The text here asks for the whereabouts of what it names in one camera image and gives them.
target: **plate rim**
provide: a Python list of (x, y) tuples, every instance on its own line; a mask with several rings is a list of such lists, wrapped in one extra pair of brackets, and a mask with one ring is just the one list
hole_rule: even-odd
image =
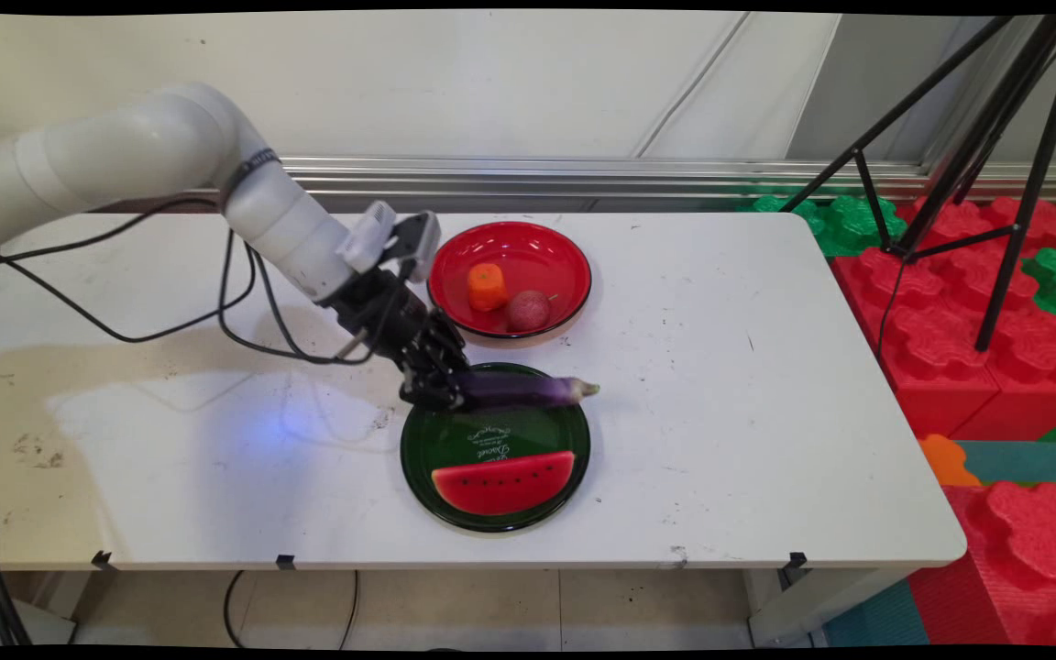
[(464, 234), (469, 233), (470, 231), (474, 231), (477, 229), (485, 228), (486, 226), (493, 226), (493, 225), (535, 226), (536, 228), (544, 229), (546, 231), (550, 231), (554, 234), (558, 234), (558, 237), (560, 237), (561, 239), (568, 241), (569, 244), (573, 246), (574, 250), (578, 250), (578, 254), (581, 254), (582, 262), (586, 264), (586, 272), (589, 275), (589, 287), (586, 288), (586, 295), (581, 298), (581, 302), (578, 303), (578, 306), (574, 306), (573, 313), (569, 314), (565, 318), (561, 318), (560, 321), (558, 321), (557, 323), (552, 323), (552, 325), (546, 325), (545, 327), (542, 327), (542, 329), (533, 329), (531, 331), (531, 333), (491, 333), (491, 331), (478, 329), (477, 327), (472, 327), (470, 325), (467, 325), (465, 322), (458, 321), (458, 319), (453, 317), (451, 313), (449, 313), (448, 309), (445, 308), (445, 306), (440, 305), (439, 302), (437, 302), (434, 299), (434, 293), (431, 289), (431, 281), (434, 279), (434, 267), (431, 267), (431, 275), (427, 278), (427, 297), (429, 298), (429, 300), (431, 300), (431, 304), (436, 306), (436, 308), (442, 309), (442, 314), (445, 314), (447, 318), (451, 319), (451, 323), (454, 323), (458, 327), (461, 327), (463, 329), (468, 331), (469, 333), (473, 333), (482, 337), (490, 337), (493, 339), (523, 339), (525, 337), (535, 337), (536, 335), (552, 333), (552, 331), (555, 331), (561, 325), (565, 325), (566, 323), (568, 323), (570, 319), (576, 317), (576, 315), (578, 315), (578, 313), (580, 313), (584, 308), (584, 306), (586, 306), (586, 303), (589, 302), (589, 296), (590, 294), (592, 294), (592, 289), (595, 289), (595, 269), (591, 266), (589, 266), (589, 256), (587, 256), (586, 252), (584, 252), (584, 250), (581, 249), (581, 246), (578, 246), (578, 243), (576, 243), (573, 239), (569, 239), (564, 233), (561, 233), (560, 231), (552, 229), (551, 226), (536, 225), (535, 222), (524, 222), (523, 220), (502, 220), (498, 222), (486, 222), (483, 223), (483, 225), (472, 226), (472, 228), (465, 229), (464, 231), (454, 234), (454, 237), (452, 237), (451, 239), (448, 239), (448, 242), (442, 243), (442, 246), (440, 246), (439, 249), (435, 250), (434, 252), (435, 262), (437, 262), (437, 253), (439, 253), (439, 251), (442, 251), (445, 247), (449, 246), (449, 244), (451, 244), (453, 241), (457, 240), (460, 237), (464, 237)]

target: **toy fruit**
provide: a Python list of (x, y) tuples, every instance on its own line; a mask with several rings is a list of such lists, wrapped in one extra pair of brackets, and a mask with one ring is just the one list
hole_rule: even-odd
[(467, 302), (477, 312), (499, 309), (508, 302), (504, 271), (494, 263), (480, 263), (467, 271)]
[(557, 496), (573, 472), (571, 451), (491, 460), (431, 473), (440, 496), (459, 511), (504, 515), (531, 509)]
[(548, 323), (552, 316), (552, 305), (548, 296), (540, 291), (520, 291), (508, 303), (508, 329), (534, 331)]

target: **white table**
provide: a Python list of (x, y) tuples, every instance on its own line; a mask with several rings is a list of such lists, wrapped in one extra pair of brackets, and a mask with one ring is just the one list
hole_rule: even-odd
[[(56, 222), (3, 253), (126, 218)], [(583, 404), (589, 469), (552, 518), (485, 535), (422, 510), (401, 475), (408, 406), (384, 360), (301, 364), (243, 350), (214, 322), (124, 344), (0, 267), (3, 569), (91, 568), (97, 551), (120, 569), (274, 568), (281, 554), (301, 569), (771, 569), (805, 552), (824, 571), (755, 598), (754, 639), (775, 643), (964, 552), (803, 220), (440, 216), (444, 239), (498, 220), (568, 234), (592, 267), (573, 324), (467, 350), (602, 385)], [(151, 333), (216, 304), (224, 237), (218, 216), (171, 214), (30, 266), (121, 333)], [(246, 277), (238, 259), (231, 288)], [(275, 283), (304, 345), (346, 341), (334, 314)], [(281, 345), (261, 293), (231, 318)]]

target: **red foam block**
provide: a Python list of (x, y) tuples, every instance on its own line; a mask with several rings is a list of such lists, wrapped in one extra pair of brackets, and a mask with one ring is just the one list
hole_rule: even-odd
[[(997, 197), (992, 205), (986, 205), (981, 209), (981, 218), (988, 221), (991, 226), (1013, 225), (1018, 218), (1018, 208), (1021, 201), (1013, 197)], [(1049, 204), (1044, 200), (1038, 200), (1034, 205), (1034, 218), (1030, 223), (1030, 231), (1025, 234), (1025, 242), (1021, 246), (1021, 259), (1032, 259), (1042, 247), (1053, 247), (1056, 249), (1056, 205)]]
[(1056, 646), (1056, 484), (943, 492), (968, 551), (908, 578), (927, 639)]
[[(979, 327), (997, 285), (997, 272), (1001, 270), (1003, 258), (1004, 247), (995, 242), (934, 256), (931, 271), (943, 279), (943, 301), (948, 308)], [(1015, 270), (1002, 314), (1035, 309), (1038, 305), (1034, 303), (1034, 296), (1038, 286), (1038, 281), (1022, 270)]]
[(1002, 314), (988, 351), (1000, 393), (953, 431), (957, 440), (1035, 441), (1056, 428), (1056, 316)]
[[(919, 213), (919, 209), (926, 202), (927, 196), (925, 195), (914, 200), (911, 205), (899, 206), (899, 218), (904, 219), (907, 225), (910, 225), (910, 222), (914, 220), (914, 214)], [(930, 229), (927, 229), (927, 237), (923, 238), (919, 249), (926, 250), (928, 247), (942, 246), (943, 243), (976, 237), (976, 234), (984, 233), (989, 229), (993, 229), (993, 225), (981, 218), (980, 206), (974, 205), (972, 202), (964, 202), (962, 205), (953, 205), (948, 202), (940, 209), (940, 213), (935, 218)]]
[[(834, 258), (830, 267), (846, 301), (850, 302), (859, 327), (871, 346), (876, 346), (883, 312), (899, 277), (899, 258), (879, 247), (867, 247), (856, 258)], [(892, 309), (930, 308), (939, 301), (942, 289), (942, 281), (927, 268), (926, 262), (910, 264), (904, 268)]]
[(881, 363), (914, 434), (947, 435), (997, 396), (973, 339), (972, 326), (942, 303), (892, 309)]

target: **black tripod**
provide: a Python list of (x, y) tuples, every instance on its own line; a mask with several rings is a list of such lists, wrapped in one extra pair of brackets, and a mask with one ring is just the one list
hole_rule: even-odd
[(914, 214), (914, 220), (898, 242), (891, 242), (891, 237), (887, 232), (886, 222), (883, 219), (883, 209), (879, 208), (878, 197), (874, 193), (874, 183), (871, 181), (871, 172), (866, 167), (866, 157), (863, 155), (863, 149), (869, 143), (874, 142), (874, 138), (879, 134), (883, 133), (888, 126), (891, 126), (897, 118), (901, 117), (918, 100), (922, 99), (923, 95), (929, 92), (931, 88), (939, 84), (940, 80), (946, 78), (965, 59), (973, 53), (976, 53), (976, 50), (979, 50), (985, 41), (988, 41), (1002, 26), (1005, 26), (1012, 18), (993, 18), (975, 37), (967, 43), (964, 43), (959, 51), (956, 51), (956, 54), (953, 54), (947, 61), (936, 68), (919, 87), (904, 97), (904, 100), (899, 101), (895, 108), (891, 108), (883, 118), (875, 121), (874, 126), (871, 126), (871, 129), (867, 130), (862, 137), (855, 139), (850, 148), (843, 151), (843, 154), (837, 156), (837, 159), (834, 159), (829, 167), (822, 170), (822, 174), (810, 181), (809, 185), (806, 185), (803, 191), (797, 192), (780, 209), (781, 212), (791, 212), (791, 210), (796, 208), (796, 205), (805, 201), (810, 193), (816, 191), (822, 184), (825, 184), (830, 176), (834, 175), (834, 172), (837, 172), (838, 169), (842, 169), (853, 158), (854, 164), (857, 166), (857, 173), (863, 178), (867, 202), (871, 206), (872, 214), (874, 214), (881, 247), (886, 252), (900, 254), (899, 280), (902, 279), (902, 268), (905, 264), (914, 263), (914, 261), (926, 258), (926, 256), (955, 250), (957, 247), (972, 246), (972, 244), (982, 241), (1008, 237), (1010, 244), (1004, 251), (1004, 258), (1001, 260), (1000, 271), (997, 272), (997, 284), (993, 287), (993, 296), (988, 300), (988, 309), (984, 313), (984, 319), (981, 321), (980, 333), (976, 336), (977, 351), (988, 350), (989, 341), (993, 338), (993, 331), (997, 327), (997, 318), (1001, 314), (1001, 305), (1004, 302), (1005, 294), (1010, 289), (1010, 281), (1013, 280), (1013, 272), (1018, 265), (1018, 257), (1021, 253), (1022, 243), (1024, 243), (1025, 234), (1030, 230), (1034, 205), (1038, 202), (1040, 188), (1042, 188), (1042, 184), (1045, 181), (1045, 172), (1049, 169), (1049, 162), (1051, 162), (1053, 155), (1053, 148), (1056, 147), (1056, 95), (1053, 96), (1053, 105), (1051, 110), (1049, 110), (1045, 128), (1042, 131), (1042, 137), (1040, 137), (1038, 153), (1034, 156), (1034, 164), (1032, 164), (1030, 170), (1030, 178), (1025, 183), (1025, 191), (1022, 193), (1021, 205), (1018, 207), (1018, 215), (1013, 225), (978, 233), (976, 237), (943, 243), (942, 246), (930, 247), (926, 250), (919, 250), (918, 247), (923, 239), (927, 237), (927, 230), (931, 228), (931, 223), (939, 216), (944, 202), (947, 202), (948, 197), (953, 196), (953, 193), (956, 194), (955, 204), (959, 205), (963, 202), (972, 185), (976, 183), (976, 177), (980, 175), (984, 164), (988, 162), (988, 157), (993, 153), (993, 148), (997, 147), (997, 143), (1000, 142), (1005, 127), (1013, 120), (1013, 116), (1018, 113), (1018, 109), (1021, 108), (1023, 101), (1030, 96), (1032, 89), (1038, 84), (1040, 76), (1049, 68), (1049, 64), (1056, 58), (1056, 51), (1053, 50), (1053, 45), (1056, 43), (1056, 14), (1046, 14), (1046, 16), (1040, 19), (1030, 40), (1025, 42), (1021, 52), (1019, 52), (1013, 63), (1011, 63), (1010, 70), (1004, 73), (1003, 78), (997, 83), (997, 89), (994, 89), (993, 94), (985, 101), (984, 108), (981, 109), (980, 114), (973, 121), (960, 146), (956, 148), (955, 154), (949, 158), (948, 167), (936, 180), (935, 185), (931, 185), (930, 192), (927, 194), (927, 202)]

